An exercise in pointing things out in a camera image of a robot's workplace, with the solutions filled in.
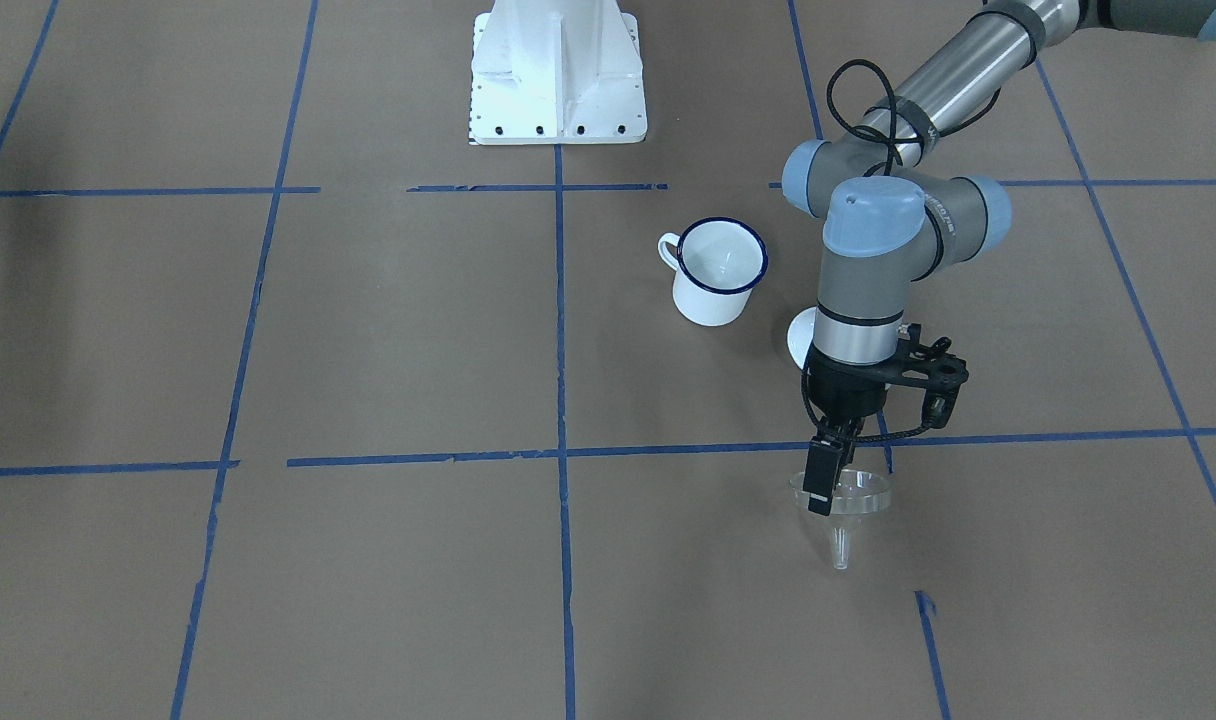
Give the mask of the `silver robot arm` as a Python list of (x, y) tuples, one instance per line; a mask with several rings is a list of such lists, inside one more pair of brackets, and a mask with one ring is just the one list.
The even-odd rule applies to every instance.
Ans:
[(911, 435), (948, 424), (966, 362), (948, 341), (924, 345), (902, 322), (910, 287), (995, 249), (1012, 224), (1009, 195), (987, 178), (931, 178), (918, 165), (942, 137), (992, 108), (1001, 88), (1079, 29), (1116, 29), (1216, 43), (1216, 1), (987, 1), (938, 54), (840, 140), (807, 141), (783, 167), (783, 195), (822, 219), (823, 259), (812, 341), (801, 369), (815, 434), (796, 496), (835, 512), (837, 489), (865, 420), (895, 386), (923, 393)]

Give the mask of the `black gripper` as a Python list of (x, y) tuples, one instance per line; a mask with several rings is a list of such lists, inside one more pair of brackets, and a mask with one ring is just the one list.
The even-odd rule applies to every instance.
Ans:
[(888, 432), (861, 434), (865, 420), (882, 414), (886, 403), (888, 383), (876, 373), (890, 369), (890, 361), (852, 365), (807, 347), (803, 400), (815, 434), (807, 448), (804, 493), (806, 510), (814, 514), (832, 514), (835, 486), (854, 460), (856, 441), (890, 441)]

